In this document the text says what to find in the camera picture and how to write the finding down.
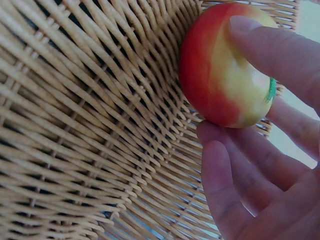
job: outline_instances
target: red and yellow apple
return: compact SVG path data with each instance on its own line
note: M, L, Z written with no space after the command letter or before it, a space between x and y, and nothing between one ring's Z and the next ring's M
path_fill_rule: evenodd
M229 21L236 15L277 28L276 22L255 6L217 4L190 27L179 56L179 81L188 101L208 121L228 128L259 122L268 113L275 93L275 80L255 69L232 42Z

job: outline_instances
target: wicker basket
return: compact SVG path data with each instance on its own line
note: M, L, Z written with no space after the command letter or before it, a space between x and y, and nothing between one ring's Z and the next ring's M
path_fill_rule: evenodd
M219 2L0 1L1 239L221 239L177 79ZM296 0L247 3L295 30Z

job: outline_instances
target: apple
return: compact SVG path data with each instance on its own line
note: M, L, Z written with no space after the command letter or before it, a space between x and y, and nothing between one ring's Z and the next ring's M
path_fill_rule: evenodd
M231 16L242 15L277 28L264 11L244 3L220 3L192 24L179 54L179 81L194 109L227 128L252 126L268 113L276 81L255 69L230 39Z

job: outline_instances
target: fingernail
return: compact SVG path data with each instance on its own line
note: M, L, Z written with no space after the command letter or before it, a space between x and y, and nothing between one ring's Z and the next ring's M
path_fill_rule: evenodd
M248 34L252 30L261 27L262 25L252 20L247 16L232 16L230 18L230 31L241 34Z

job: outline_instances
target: red apple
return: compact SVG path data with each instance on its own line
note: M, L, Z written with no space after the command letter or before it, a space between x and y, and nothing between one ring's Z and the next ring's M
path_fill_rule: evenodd
M235 15L277 28L267 13L252 5L221 3L208 8L183 40L179 81L188 101L207 120L243 128L266 116L276 83L255 69L231 41L229 20Z

